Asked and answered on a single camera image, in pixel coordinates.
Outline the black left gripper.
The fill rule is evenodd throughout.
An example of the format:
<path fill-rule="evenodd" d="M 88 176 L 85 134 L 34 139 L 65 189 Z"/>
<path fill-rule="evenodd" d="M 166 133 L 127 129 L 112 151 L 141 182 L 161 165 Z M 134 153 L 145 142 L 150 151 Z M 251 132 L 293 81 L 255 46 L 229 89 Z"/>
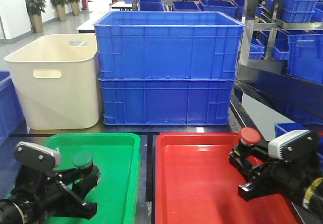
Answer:
<path fill-rule="evenodd" d="M 100 170 L 95 165 L 50 171 L 23 165 L 12 189 L 12 204 L 16 209 L 59 209 L 58 217 L 91 219 L 97 203 L 84 198 L 99 181 Z"/>

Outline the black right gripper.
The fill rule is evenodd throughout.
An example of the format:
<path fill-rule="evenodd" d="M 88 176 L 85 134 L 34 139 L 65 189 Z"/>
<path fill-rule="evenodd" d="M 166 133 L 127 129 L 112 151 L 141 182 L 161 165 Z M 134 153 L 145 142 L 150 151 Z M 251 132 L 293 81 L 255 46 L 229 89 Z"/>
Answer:
<path fill-rule="evenodd" d="M 291 162 L 271 159 L 262 172 L 255 173 L 248 157 L 268 160 L 268 149 L 262 145 L 238 143 L 229 154 L 229 163 L 244 177 L 238 195 L 245 201 L 280 194 L 295 204 L 320 204 L 319 158 L 300 158 Z"/>

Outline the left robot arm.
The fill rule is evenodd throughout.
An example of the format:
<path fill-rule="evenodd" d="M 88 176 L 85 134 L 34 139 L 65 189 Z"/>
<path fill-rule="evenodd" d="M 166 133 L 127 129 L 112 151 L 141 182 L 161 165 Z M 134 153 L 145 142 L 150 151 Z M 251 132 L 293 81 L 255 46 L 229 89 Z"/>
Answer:
<path fill-rule="evenodd" d="M 93 154 L 82 150 L 73 168 L 57 170 L 61 153 L 30 142 L 19 142 L 14 156 L 22 165 L 10 197 L 1 199 L 1 223 L 42 223 L 48 218 L 91 219 L 96 202 L 84 198 L 100 181 Z"/>

